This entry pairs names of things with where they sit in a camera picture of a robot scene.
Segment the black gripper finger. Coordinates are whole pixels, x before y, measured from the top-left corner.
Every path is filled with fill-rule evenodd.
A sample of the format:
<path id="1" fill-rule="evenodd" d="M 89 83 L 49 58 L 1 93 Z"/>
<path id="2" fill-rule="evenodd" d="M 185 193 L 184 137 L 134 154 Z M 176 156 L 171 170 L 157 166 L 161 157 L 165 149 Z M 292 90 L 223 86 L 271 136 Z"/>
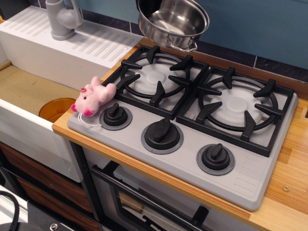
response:
<path id="1" fill-rule="evenodd" d="M 140 0 L 139 11 L 146 17 L 160 9 L 162 4 L 161 0 Z"/>

